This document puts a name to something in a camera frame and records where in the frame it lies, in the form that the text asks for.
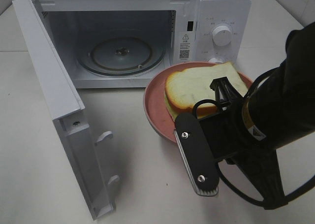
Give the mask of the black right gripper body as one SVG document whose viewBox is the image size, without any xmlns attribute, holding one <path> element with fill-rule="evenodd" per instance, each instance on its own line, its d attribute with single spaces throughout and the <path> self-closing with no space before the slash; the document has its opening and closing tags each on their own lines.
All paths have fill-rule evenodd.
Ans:
<svg viewBox="0 0 315 224">
<path fill-rule="evenodd" d="M 268 152 L 258 146 L 248 131 L 250 116 L 243 117 L 249 93 L 242 97 L 238 92 L 229 91 L 221 98 L 216 92 L 215 96 L 215 100 L 199 101 L 199 105 L 212 104 L 199 110 L 199 163 L 214 165 L 227 159 L 234 164 L 267 156 Z"/>
</svg>

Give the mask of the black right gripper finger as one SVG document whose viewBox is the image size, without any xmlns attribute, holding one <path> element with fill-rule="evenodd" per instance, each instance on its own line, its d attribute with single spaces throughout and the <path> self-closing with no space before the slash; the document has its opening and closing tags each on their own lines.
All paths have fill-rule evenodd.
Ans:
<svg viewBox="0 0 315 224">
<path fill-rule="evenodd" d="M 224 108 L 228 103 L 228 96 L 225 86 L 226 81 L 227 78 L 217 78 L 214 79 L 210 84 L 210 88 L 215 92 L 215 101 L 218 103 L 217 108 Z"/>
<path fill-rule="evenodd" d="M 224 98 L 229 103 L 242 98 L 241 94 L 231 85 L 227 77 L 223 78 Z"/>
</svg>

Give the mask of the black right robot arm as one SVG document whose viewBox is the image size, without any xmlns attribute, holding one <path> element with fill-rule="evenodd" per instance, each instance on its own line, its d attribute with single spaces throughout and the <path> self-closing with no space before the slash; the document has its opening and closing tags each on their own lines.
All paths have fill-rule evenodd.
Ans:
<svg viewBox="0 0 315 224">
<path fill-rule="evenodd" d="M 200 120 L 215 161 L 266 155 L 315 130 L 315 26 L 293 30 L 286 59 L 241 96 L 227 78 L 212 81 L 218 112 Z"/>
</svg>

